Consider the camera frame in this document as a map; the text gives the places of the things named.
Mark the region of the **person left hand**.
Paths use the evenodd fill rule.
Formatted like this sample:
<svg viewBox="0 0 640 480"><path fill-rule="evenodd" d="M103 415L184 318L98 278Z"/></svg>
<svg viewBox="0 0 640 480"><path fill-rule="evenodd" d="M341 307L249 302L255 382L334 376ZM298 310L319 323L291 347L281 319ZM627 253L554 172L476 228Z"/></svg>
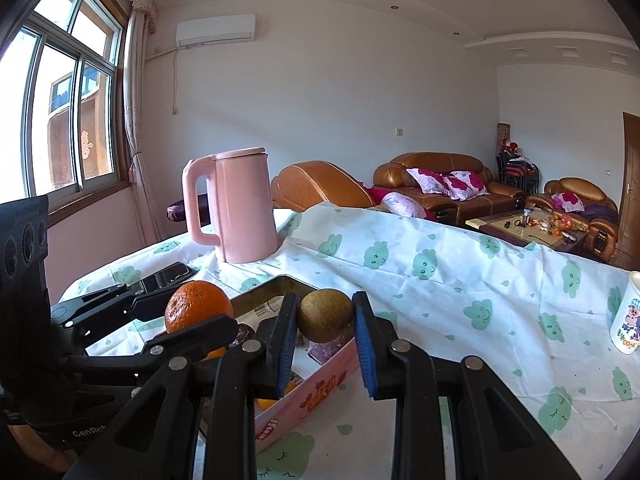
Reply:
<svg viewBox="0 0 640 480"><path fill-rule="evenodd" d="M75 463L70 452L62 452L52 448L29 426L9 426L9 430L22 451L31 460L46 468L58 474L66 474Z"/></svg>

